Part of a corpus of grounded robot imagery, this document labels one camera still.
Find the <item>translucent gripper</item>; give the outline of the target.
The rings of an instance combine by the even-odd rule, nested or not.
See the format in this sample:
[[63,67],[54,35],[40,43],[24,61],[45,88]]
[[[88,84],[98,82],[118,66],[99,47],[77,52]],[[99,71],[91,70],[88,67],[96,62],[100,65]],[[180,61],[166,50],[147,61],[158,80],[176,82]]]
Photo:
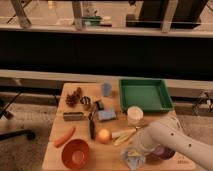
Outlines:
[[138,130],[133,136],[133,147],[142,155],[150,154],[156,146],[147,128]]

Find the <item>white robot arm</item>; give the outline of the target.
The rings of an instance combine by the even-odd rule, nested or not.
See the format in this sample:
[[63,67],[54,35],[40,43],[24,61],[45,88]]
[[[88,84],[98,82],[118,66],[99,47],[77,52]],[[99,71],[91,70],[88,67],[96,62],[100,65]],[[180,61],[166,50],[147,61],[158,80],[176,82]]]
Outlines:
[[153,152],[158,145],[179,152],[207,171],[213,171],[213,146],[185,135],[176,117],[155,120],[133,136],[133,147],[142,155]]

